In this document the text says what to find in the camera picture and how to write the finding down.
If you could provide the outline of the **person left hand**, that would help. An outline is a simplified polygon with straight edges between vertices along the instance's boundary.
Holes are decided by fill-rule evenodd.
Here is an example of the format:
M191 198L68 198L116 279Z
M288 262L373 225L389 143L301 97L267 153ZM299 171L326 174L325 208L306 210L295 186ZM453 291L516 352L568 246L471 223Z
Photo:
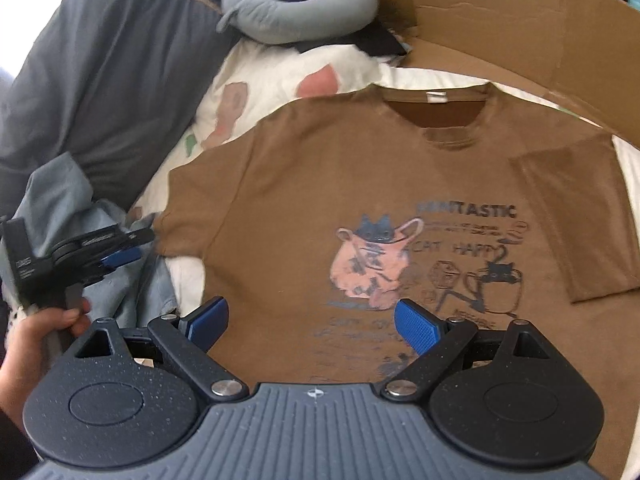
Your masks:
M24 431L25 403L44 374L44 340L59 330L70 330L78 337L89 326L91 304L81 300L79 308L47 308L29 315L9 333L6 358L1 367L1 411Z

